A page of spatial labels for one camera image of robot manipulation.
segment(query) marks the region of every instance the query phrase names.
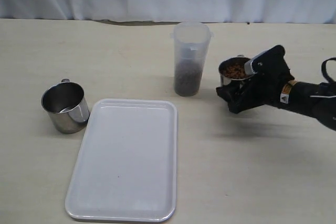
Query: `warning label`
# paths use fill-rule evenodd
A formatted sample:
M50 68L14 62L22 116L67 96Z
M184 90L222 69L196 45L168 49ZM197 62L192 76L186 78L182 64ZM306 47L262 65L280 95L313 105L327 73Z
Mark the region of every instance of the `warning label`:
M298 83L298 81L291 80L284 85L280 94L280 102L285 104L289 103L289 93L296 83Z

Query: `beige tabletop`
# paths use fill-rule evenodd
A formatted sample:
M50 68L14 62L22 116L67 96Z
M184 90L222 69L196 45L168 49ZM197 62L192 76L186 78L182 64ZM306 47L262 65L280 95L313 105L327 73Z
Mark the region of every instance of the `beige tabletop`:
M84 130L58 133L40 105L62 78L103 98L168 100L179 111L177 208L168 223L334 223L336 132L263 106L230 114L218 65L276 44L296 79L323 81L335 25L209 24L201 89L176 95L173 25L0 20L0 223L74 223L66 191ZM336 77L336 65L328 71Z

